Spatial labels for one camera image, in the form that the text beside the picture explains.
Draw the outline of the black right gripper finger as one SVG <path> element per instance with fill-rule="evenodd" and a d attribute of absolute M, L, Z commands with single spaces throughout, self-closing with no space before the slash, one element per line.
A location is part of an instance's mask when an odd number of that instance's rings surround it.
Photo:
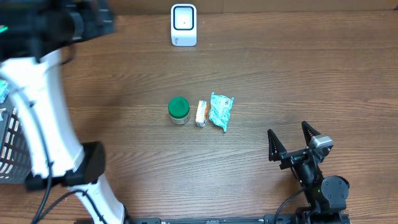
<path fill-rule="evenodd" d="M 279 141 L 273 130 L 269 129 L 267 131 L 268 141 L 269 141 L 269 160 L 279 161 L 282 156 L 287 153 L 286 148 Z"/>
<path fill-rule="evenodd" d="M 320 133 L 317 130 L 315 130 L 313 127 L 311 127 L 306 121 L 302 121 L 302 130 L 307 146 L 309 146 L 309 143 L 313 136 L 320 135 Z"/>

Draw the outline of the green wet wipes pack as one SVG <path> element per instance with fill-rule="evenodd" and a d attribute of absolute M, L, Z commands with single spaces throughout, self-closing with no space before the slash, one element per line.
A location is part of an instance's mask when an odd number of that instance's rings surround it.
<path fill-rule="evenodd" d="M 215 92 L 211 93 L 209 120 L 221 127 L 224 132 L 227 132 L 233 103 L 233 97 L 228 98 L 224 95 L 216 95 Z"/>

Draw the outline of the orange Kleenex tissue pack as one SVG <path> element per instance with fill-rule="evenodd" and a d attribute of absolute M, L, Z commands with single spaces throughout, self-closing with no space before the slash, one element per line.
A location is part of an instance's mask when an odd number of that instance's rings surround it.
<path fill-rule="evenodd" d="M 197 126 L 204 128 L 208 119 L 208 103 L 205 100 L 198 102 L 197 112 L 195 115 L 195 122 Z"/>

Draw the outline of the green lid jar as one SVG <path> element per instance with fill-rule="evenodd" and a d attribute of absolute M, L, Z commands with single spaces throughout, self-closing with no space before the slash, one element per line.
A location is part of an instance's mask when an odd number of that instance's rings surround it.
<path fill-rule="evenodd" d="M 184 97 L 172 98 L 168 104 L 168 111 L 171 120 L 177 125 L 183 125 L 190 119 L 190 105 Z"/>

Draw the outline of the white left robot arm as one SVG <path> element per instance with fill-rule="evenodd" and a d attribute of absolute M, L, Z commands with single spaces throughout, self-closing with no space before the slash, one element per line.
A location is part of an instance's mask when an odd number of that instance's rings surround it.
<path fill-rule="evenodd" d="M 61 50 L 68 48 L 73 60 L 77 43 L 114 30 L 105 0 L 1 2 L 1 79 L 11 101 L 1 162 L 22 170 L 27 190 L 48 195 L 54 186 L 65 186 L 92 223 L 128 223 L 129 215 L 105 176 L 103 144 L 81 143 L 72 127 Z"/>

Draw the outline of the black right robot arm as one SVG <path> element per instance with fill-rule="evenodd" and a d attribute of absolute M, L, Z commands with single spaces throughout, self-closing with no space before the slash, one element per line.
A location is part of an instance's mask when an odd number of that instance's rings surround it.
<path fill-rule="evenodd" d="M 306 147 L 288 152 L 273 130 L 267 131 L 269 160 L 280 162 L 280 169 L 290 169 L 301 189 L 286 199 L 273 215 L 264 215 L 264 223 L 349 223 L 346 209 L 349 182 L 338 175 L 324 177 L 319 164 L 329 155 L 333 140 L 302 121 Z M 304 194 L 308 205 L 294 214 L 281 215 L 284 206 L 299 194 Z"/>

